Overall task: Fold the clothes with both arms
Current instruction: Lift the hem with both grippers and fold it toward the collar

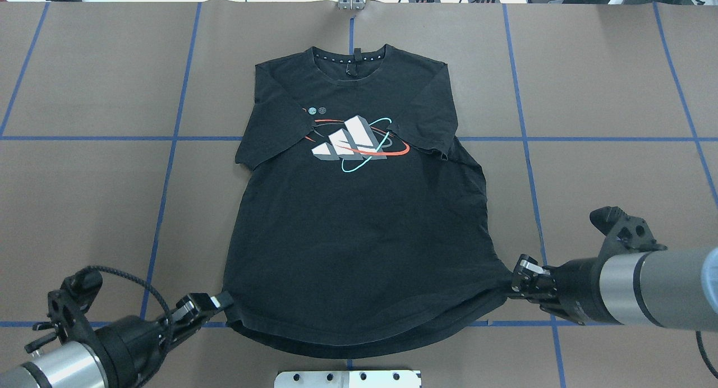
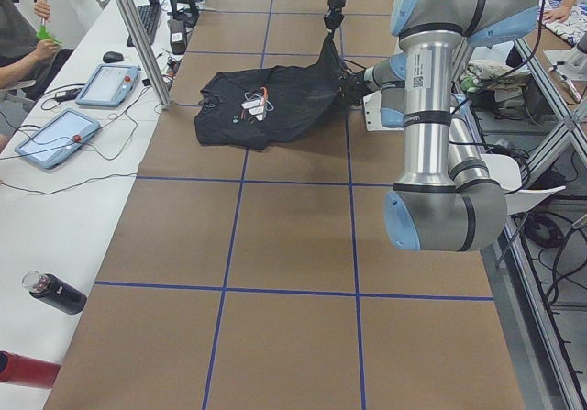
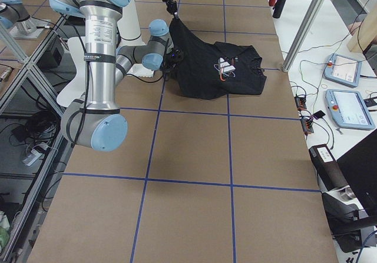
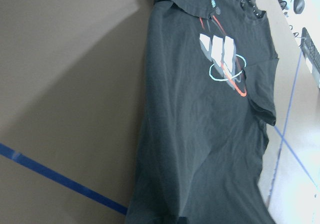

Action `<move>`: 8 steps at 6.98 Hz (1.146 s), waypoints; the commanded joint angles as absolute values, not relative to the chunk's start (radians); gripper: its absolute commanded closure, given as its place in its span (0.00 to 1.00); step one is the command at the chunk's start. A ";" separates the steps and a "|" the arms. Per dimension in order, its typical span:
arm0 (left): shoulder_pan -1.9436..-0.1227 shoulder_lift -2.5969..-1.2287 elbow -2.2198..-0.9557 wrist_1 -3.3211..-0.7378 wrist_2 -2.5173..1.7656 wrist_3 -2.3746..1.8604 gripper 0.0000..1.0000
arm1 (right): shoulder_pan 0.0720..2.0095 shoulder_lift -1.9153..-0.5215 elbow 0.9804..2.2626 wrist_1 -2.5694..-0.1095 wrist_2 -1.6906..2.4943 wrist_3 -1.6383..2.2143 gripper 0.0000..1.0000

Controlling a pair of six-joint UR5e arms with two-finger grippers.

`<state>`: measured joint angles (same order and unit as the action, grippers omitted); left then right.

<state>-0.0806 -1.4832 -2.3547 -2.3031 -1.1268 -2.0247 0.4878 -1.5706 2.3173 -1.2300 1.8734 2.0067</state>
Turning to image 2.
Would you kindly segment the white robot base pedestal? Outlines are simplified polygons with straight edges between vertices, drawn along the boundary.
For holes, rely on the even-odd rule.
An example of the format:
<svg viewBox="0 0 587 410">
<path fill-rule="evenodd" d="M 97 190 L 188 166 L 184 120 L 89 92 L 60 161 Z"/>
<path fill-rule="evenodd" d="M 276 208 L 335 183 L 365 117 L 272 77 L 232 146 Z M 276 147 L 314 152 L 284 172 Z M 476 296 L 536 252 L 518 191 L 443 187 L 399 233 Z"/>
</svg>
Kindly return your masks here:
<svg viewBox="0 0 587 410">
<path fill-rule="evenodd" d="M 375 131 L 402 131 L 404 112 L 396 108 L 382 108 L 381 92 L 362 98 L 366 129 Z"/>
</svg>

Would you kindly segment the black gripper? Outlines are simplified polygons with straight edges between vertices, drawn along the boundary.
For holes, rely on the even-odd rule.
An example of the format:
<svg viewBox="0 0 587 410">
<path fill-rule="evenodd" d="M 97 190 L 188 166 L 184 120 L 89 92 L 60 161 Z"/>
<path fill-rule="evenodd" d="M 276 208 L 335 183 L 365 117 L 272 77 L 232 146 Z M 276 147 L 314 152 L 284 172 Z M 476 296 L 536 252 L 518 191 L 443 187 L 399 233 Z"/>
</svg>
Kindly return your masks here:
<svg viewBox="0 0 587 410">
<path fill-rule="evenodd" d="M 330 32 L 336 31 L 343 19 L 343 8 L 346 5 L 347 0 L 327 0 L 328 10 L 323 16 L 323 20 L 326 28 Z"/>
<path fill-rule="evenodd" d="M 364 80 L 365 71 L 346 71 L 340 79 L 339 102 L 343 105 L 358 106 L 367 95 L 367 85 Z"/>
</svg>

